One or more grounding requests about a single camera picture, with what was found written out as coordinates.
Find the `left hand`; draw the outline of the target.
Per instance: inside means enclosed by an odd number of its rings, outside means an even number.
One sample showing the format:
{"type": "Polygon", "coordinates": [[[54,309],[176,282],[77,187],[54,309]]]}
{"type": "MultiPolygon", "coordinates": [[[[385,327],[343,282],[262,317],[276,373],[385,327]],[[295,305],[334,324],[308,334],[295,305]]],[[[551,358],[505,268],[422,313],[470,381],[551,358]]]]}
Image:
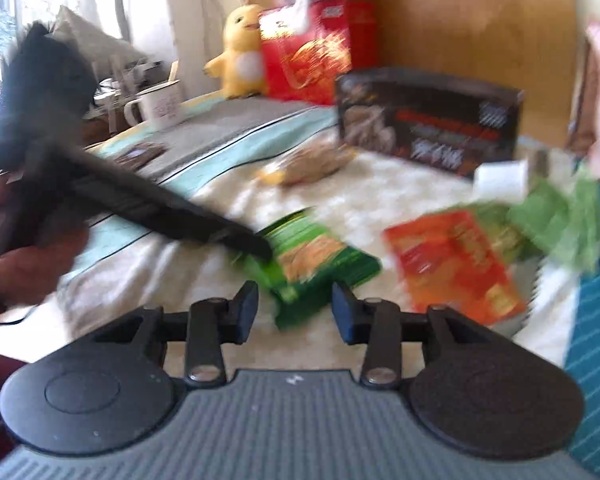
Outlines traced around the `left hand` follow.
{"type": "Polygon", "coordinates": [[[47,245],[19,248],[0,257],[0,299],[8,306],[38,304],[56,288],[84,251],[88,229],[56,235],[47,245]]]}

